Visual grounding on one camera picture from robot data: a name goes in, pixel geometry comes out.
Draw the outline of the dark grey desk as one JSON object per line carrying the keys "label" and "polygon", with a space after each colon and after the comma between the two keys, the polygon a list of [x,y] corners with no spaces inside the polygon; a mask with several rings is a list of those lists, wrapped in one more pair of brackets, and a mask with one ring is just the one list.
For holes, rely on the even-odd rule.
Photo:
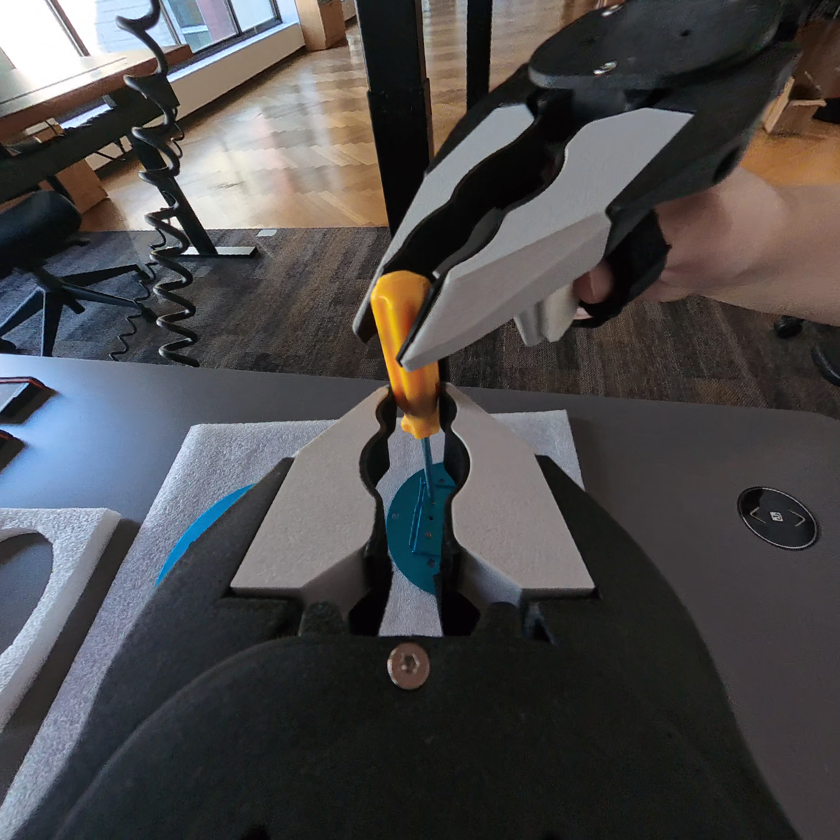
{"label": "dark grey desk", "polygon": [[[110,508],[142,522],[189,428],[337,418],[373,380],[2,355],[57,394],[14,428],[8,508]],[[584,488],[688,607],[739,724],[802,838],[838,838],[838,421],[813,413],[467,388],[489,413],[565,410]],[[817,520],[811,548],[742,522],[768,487]]]}

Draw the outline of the white foam frame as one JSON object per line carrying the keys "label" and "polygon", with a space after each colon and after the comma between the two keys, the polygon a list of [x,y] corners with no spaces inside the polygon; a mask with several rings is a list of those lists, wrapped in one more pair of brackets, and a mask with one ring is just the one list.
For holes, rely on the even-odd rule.
{"label": "white foam frame", "polygon": [[43,594],[1,655],[1,727],[5,728],[56,644],[121,521],[106,508],[3,508],[2,541],[46,538],[51,572]]}

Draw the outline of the teal disc with rectangular hole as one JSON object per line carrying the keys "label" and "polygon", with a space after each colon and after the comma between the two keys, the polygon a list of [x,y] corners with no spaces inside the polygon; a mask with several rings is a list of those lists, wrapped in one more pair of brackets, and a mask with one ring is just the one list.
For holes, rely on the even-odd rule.
{"label": "teal disc with rectangular hole", "polygon": [[155,586],[160,585],[164,578],[172,570],[173,566],[185,554],[185,552],[199,539],[206,530],[208,530],[224,513],[230,509],[242,496],[248,493],[253,484],[243,486],[230,493],[228,493],[221,500],[215,502],[210,508],[206,509],[194,522],[184,531],[182,536],[175,543],[174,548],[167,556],[161,571],[154,583]]}

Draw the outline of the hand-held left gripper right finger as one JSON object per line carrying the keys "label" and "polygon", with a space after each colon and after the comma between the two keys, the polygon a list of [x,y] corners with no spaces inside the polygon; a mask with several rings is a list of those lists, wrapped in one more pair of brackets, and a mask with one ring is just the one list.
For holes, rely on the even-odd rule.
{"label": "hand-held left gripper right finger", "polygon": [[560,455],[581,488],[564,410],[491,415],[452,385],[451,433],[469,466],[450,497],[451,532],[461,550],[457,589],[473,603],[523,603],[586,596],[595,585],[553,497],[532,444]]}

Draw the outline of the person's right hand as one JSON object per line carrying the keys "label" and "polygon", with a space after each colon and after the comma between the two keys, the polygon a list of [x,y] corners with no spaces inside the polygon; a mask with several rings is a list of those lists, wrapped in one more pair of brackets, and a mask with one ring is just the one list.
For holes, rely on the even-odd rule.
{"label": "person's right hand", "polygon": [[699,295],[839,325],[838,185],[772,185],[739,167],[656,212],[670,250],[637,301]]}

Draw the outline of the black box with red mark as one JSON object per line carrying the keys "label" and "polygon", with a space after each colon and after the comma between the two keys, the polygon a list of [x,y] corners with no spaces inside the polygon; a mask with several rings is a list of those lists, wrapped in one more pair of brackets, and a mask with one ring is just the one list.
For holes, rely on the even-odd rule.
{"label": "black box with red mark", "polygon": [[1,423],[19,424],[57,392],[33,376],[1,377]]}

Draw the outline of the cardboard box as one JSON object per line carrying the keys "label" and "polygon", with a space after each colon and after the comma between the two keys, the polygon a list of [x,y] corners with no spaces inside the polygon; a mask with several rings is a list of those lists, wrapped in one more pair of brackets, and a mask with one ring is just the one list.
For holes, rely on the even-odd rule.
{"label": "cardboard box", "polygon": [[767,134],[806,133],[818,109],[839,96],[838,10],[819,13],[803,25],[796,41],[801,55],[793,76],[764,115]]}
{"label": "cardboard box", "polygon": [[67,167],[58,172],[56,178],[81,214],[109,199],[98,175],[87,161],[79,161]]}
{"label": "cardboard box", "polygon": [[341,1],[295,1],[306,49],[322,51],[346,43]]}

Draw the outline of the blue metal bracket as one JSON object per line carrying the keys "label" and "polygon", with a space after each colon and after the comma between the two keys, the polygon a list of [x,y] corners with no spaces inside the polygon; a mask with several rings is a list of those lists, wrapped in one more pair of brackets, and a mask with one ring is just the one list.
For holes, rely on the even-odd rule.
{"label": "blue metal bracket", "polygon": [[455,489],[455,483],[443,464],[434,465],[432,470],[434,489],[429,491],[427,479],[418,479],[418,494],[413,510],[413,523],[408,537],[408,559],[412,563],[412,581],[431,580],[439,571],[442,559],[445,506]]}

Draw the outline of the black desk column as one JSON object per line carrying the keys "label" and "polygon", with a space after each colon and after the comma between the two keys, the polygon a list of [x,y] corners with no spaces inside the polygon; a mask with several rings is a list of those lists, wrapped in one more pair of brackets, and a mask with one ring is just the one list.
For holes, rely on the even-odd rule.
{"label": "black desk column", "polygon": [[434,156],[420,1],[357,1],[387,223],[396,233]]}
{"label": "black desk column", "polygon": [[490,88],[493,1],[468,0],[466,11],[466,109],[471,110]]}

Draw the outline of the small blue round plate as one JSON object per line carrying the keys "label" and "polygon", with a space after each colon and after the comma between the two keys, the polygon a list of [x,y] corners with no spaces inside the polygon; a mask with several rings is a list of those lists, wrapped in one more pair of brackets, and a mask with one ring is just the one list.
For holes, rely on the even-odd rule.
{"label": "small blue round plate", "polygon": [[408,537],[413,523],[413,510],[418,494],[419,477],[426,475],[424,469],[418,470],[407,478],[397,489],[386,515],[386,537],[388,548],[397,569],[418,589],[428,594],[435,594],[435,576],[431,580],[422,579],[416,585],[412,563],[408,559]]}

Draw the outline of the yellow handled screwdriver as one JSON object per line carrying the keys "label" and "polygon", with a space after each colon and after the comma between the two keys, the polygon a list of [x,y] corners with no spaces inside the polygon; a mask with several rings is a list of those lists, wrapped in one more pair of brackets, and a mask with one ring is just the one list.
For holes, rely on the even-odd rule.
{"label": "yellow handled screwdriver", "polygon": [[430,288],[431,283],[425,276],[408,270],[389,272],[375,282],[370,304],[392,393],[403,412],[402,430],[422,445],[425,486],[429,502],[435,504],[429,440],[440,430],[438,364],[408,371],[398,360]]}

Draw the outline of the white foam sheet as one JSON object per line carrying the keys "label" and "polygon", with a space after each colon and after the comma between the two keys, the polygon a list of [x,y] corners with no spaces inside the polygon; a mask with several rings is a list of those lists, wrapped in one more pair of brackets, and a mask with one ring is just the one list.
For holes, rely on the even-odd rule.
{"label": "white foam sheet", "polygon": [[[565,411],[493,416],[535,453],[551,457],[584,488]],[[332,422],[191,427],[5,797],[2,838],[14,836],[67,761],[103,676],[137,613],[154,592],[154,583],[176,540],[214,503],[254,485],[282,458],[294,456]],[[414,445],[413,438],[399,430],[388,440],[391,466],[377,486],[385,511],[398,487],[421,467],[421,456]],[[395,579],[380,635],[441,636],[433,595],[409,582],[402,566],[398,568],[394,567]]]}

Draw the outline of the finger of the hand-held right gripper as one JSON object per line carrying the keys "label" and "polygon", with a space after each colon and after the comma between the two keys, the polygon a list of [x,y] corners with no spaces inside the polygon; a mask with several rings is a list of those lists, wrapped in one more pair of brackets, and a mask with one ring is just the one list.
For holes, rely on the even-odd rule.
{"label": "finger of the hand-held right gripper", "polygon": [[414,371],[462,350],[594,267],[611,230],[607,206],[691,117],[626,112],[581,128],[554,181],[447,272],[402,366]]}
{"label": "finger of the hand-held right gripper", "polygon": [[439,155],[425,173],[374,278],[396,269],[411,270],[431,277],[447,257],[452,256],[470,235],[476,221],[466,222],[463,209],[445,206],[467,176],[499,150],[516,140],[532,124],[525,103],[503,104],[489,111],[446,154]]}

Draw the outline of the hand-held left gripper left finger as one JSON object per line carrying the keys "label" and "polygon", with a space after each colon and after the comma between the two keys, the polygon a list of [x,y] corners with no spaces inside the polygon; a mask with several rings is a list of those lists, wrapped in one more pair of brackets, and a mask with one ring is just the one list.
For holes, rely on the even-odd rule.
{"label": "hand-held left gripper left finger", "polygon": [[379,388],[294,457],[236,575],[234,592],[336,605],[366,597],[383,614],[392,586],[384,502],[394,397]]}

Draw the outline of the round desk control panel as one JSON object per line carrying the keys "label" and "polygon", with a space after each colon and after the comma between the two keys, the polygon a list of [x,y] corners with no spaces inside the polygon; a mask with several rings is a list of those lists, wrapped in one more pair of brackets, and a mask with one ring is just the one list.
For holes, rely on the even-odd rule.
{"label": "round desk control panel", "polygon": [[811,512],[797,499],[777,489],[756,486],[743,490],[738,496],[737,510],[754,535],[779,549],[807,550],[820,535]]}

